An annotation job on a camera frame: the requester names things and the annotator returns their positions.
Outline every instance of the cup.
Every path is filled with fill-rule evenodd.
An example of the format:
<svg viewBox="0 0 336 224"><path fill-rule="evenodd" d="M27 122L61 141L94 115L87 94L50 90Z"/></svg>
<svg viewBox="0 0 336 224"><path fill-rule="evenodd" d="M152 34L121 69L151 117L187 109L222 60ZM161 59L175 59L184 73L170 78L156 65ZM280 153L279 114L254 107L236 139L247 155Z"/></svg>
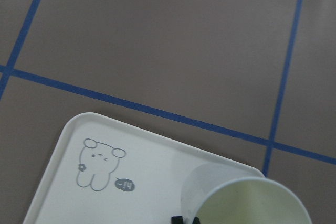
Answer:
<svg viewBox="0 0 336 224"><path fill-rule="evenodd" d="M312 224L288 188L253 172L208 163L194 169L182 186L185 224Z"/></svg>

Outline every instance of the tray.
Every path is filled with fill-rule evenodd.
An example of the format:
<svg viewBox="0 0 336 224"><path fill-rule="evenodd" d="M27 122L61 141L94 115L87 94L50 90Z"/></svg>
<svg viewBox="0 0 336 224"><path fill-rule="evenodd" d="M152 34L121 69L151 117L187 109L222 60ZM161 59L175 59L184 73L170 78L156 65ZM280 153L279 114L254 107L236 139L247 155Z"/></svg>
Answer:
<svg viewBox="0 0 336 224"><path fill-rule="evenodd" d="M170 224L181 215L190 172L221 163L250 166L96 113L64 127L24 224Z"/></svg>

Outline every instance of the cartoon bear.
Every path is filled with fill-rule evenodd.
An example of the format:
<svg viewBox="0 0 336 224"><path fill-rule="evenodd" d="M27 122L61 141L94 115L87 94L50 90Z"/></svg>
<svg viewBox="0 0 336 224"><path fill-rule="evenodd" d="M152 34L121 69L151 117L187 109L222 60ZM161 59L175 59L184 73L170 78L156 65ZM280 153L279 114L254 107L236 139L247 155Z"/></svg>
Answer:
<svg viewBox="0 0 336 224"><path fill-rule="evenodd" d="M94 191L105 189L121 158L126 156L123 149L113 148L110 145L85 139L84 147L79 155L79 172L77 185L90 186Z"/></svg>

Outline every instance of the brown tile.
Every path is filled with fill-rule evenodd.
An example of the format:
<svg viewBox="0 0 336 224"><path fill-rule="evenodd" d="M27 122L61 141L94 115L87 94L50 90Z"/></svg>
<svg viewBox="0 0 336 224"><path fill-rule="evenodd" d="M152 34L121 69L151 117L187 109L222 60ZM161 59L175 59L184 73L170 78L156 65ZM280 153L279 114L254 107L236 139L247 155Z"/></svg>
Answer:
<svg viewBox="0 0 336 224"><path fill-rule="evenodd" d="M32 0L0 0L0 64L6 65Z"/></svg>
<svg viewBox="0 0 336 224"><path fill-rule="evenodd" d="M269 178L284 184L302 200L313 223L334 223L336 165L274 150Z"/></svg>
<svg viewBox="0 0 336 224"><path fill-rule="evenodd" d="M21 223L63 126L82 112L97 112L259 169L265 152L264 146L15 77L0 111L4 223Z"/></svg>
<svg viewBox="0 0 336 224"><path fill-rule="evenodd" d="M17 68L267 138L296 0L42 0Z"/></svg>
<svg viewBox="0 0 336 224"><path fill-rule="evenodd" d="M336 2L304 0L276 141L336 157Z"/></svg>

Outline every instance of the blue line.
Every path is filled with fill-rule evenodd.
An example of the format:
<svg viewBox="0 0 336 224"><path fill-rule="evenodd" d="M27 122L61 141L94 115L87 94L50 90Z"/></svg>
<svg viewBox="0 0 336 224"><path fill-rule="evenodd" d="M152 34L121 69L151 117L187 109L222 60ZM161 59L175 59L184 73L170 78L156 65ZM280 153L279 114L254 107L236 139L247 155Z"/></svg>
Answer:
<svg viewBox="0 0 336 224"><path fill-rule="evenodd" d="M316 160L319 160L319 161L322 161L322 162L325 162L325 163L336 165L336 158L328 157L328 156L321 155L321 154L318 154L318 153L315 153L315 152L306 151L306 150L296 148L296 147L293 147L293 146L290 146L290 145L287 145L287 144L281 144L281 143L275 142L274 143L274 148L276 148L278 150L285 151L285 152L290 152L290 153L293 153L293 154L297 154L297 155L300 155L300 156L308 157L308 158L311 158L311 159L316 159Z"/></svg>
<svg viewBox="0 0 336 224"><path fill-rule="evenodd" d="M282 77L281 77L281 83L280 83L277 103L276 103L275 110L274 110L271 131L270 131L270 134L269 134L269 142L268 142L268 145L267 145L267 149L266 149L266 153L265 153L265 159L264 159L264 165L263 165L263 168L262 168L263 174L265 176L267 176L267 174L268 174L269 163L270 163L270 159L271 159L271 156L272 156L272 149L274 147L275 135L276 135L277 128L278 128L278 122L279 122L279 117L280 117L280 112L281 112L282 101L284 99L284 93L285 93L285 89L286 89L289 67L290 67L290 63L291 63L293 48L294 48L294 44L295 44L295 38L296 38L298 25L299 25L300 13L301 13L301 9L302 9L302 2L303 2L303 0L297 0L297 3L296 3L294 19L293 19L292 29L291 29L291 32L290 32L290 38L289 38L287 53L286 53L286 61L285 61L285 65L283 67L283 72L282 72Z"/></svg>
<svg viewBox="0 0 336 224"><path fill-rule="evenodd" d="M26 18L22 24L20 33L16 39L12 53L10 54L6 68L4 69L3 75L0 79L0 99L5 91L5 88L9 80L9 76L11 75L11 72L13 71L16 60L21 52L23 43L25 42L30 25L32 24L32 21L34 19L34 16L35 16L35 13L36 13L36 10L38 8L40 1L41 0L33 0L31 2Z"/></svg>
<svg viewBox="0 0 336 224"><path fill-rule="evenodd" d="M250 141L253 143L257 143L257 144L261 144L261 145L267 145L267 140L260 138L260 137L256 137L256 136L252 136L252 135L248 135L239 131L234 131L234 130L230 130L218 125L214 125L214 124L210 124L210 123L206 123L206 122L202 122L199 120L194 120L191 118L187 118L185 116L182 115L177 115L174 113L170 113L167 111L163 111L163 110L159 110L153 107L149 107L143 104L139 104L139 103L135 103L135 102L131 102L131 101L127 101L124 99L120 99L117 97L113 97L111 95L107 95L107 94L103 94L103 93L99 93L99 92L95 92L92 90L88 90L88 89L84 89L78 86L74 86L74 85L70 85L64 82L60 82L60 81L56 81L56 80L52 80L52 79L48 79L45 77L41 77L32 73L27 73L21 70L16 70L14 69L12 72L13 76L25 79L25 80L29 80L29 81L33 81L36 83L40 83L40 84L44 84L53 88L57 88L57 89L61 89L61 90L65 90L65 91L69 91L71 93L75 93L75 94L79 94L79 95L84 95L86 97L90 97L90 98L94 98L100 101L104 101L104 102L109 102L115 105L119 105L122 107L126 107L129 109L133 109L133 110L137 110L137 111L141 111L141 112L145 112L147 114L151 114L151 115L156 115L156 116L160 116L162 118L166 118L175 122L180 122L180 123L184 123L184 124L188 124L188 125L192 125L195 127L199 127L205 130L209 130L209 131L213 131L213 132L217 132L217 133L221 133L224 135L228 135L228 136L232 136L232 137L236 137L236 138L240 138L246 141Z"/></svg>

